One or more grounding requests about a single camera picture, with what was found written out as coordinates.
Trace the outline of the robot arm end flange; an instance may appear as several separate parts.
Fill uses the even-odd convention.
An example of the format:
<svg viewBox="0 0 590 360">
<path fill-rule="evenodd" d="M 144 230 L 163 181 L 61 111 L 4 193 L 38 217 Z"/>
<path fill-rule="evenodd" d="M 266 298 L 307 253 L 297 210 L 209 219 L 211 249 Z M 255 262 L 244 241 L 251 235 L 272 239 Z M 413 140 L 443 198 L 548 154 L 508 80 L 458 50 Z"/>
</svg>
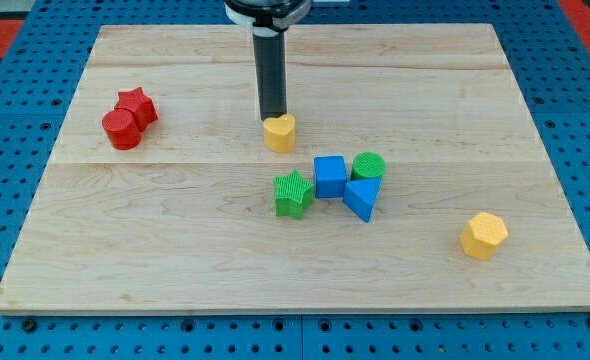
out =
<svg viewBox="0 0 590 360">
<path fill-rule="evenodd" d="M 300 22 L 311 0 L 225 0 L 228 18 L 258 36 L 270 37 Z"/>
</svg>

